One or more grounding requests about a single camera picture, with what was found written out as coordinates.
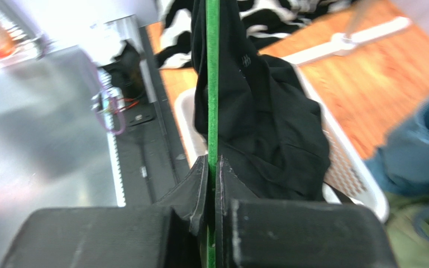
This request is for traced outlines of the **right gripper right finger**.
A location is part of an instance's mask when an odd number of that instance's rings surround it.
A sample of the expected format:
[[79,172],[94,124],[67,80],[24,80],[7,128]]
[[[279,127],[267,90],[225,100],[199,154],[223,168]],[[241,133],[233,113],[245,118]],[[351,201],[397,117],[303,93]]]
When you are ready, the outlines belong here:
[[235,267],[232,261],[231,203],[233,199],[257,196],[238,178],[228,159],[220,156],[215,180],[216,266]]

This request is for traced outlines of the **black top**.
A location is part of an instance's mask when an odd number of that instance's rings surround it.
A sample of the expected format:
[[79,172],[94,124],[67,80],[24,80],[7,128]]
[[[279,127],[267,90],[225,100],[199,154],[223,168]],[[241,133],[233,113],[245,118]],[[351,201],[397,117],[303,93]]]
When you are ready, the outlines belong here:
[[286,61],[260,55],[221,1],[218,153],[260,198],[321,201],[330,146],[320,105]]

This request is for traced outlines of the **green plastic hanger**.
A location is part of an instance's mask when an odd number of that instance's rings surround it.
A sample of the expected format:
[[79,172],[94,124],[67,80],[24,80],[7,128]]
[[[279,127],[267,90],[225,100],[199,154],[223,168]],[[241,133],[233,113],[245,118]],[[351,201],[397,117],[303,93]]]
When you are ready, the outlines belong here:
[[207,225],[207,267],[216,264],[215,191],[216,167],[218,162],[218,85],[220,45],[220,2],[205,1],[206,45],[207,45],[207,100],[208,100],[208,225]]

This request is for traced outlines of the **olive green tank top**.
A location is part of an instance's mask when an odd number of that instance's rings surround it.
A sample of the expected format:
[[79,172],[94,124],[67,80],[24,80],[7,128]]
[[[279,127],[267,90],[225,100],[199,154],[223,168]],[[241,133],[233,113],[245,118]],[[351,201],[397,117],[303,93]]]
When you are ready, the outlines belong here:
[[390,215],[385,227],[398,266],[429,267],[429,195],[386,196]]

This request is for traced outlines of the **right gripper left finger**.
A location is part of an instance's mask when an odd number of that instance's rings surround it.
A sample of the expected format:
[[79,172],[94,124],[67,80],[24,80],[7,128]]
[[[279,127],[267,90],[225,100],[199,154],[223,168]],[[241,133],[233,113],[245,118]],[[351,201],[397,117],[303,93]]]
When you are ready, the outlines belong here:
[[170,208],[162,267],[208,266],[208,178],[208,156],[200,156],[187,176],[156,202]]

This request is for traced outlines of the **blue tank top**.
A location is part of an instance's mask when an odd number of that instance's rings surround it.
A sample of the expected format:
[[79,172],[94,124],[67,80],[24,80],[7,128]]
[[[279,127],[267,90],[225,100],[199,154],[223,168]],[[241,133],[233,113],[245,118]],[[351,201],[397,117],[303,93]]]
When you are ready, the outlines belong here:
[[429,194],[429,98],[389,132],[365,165],[386,192]]

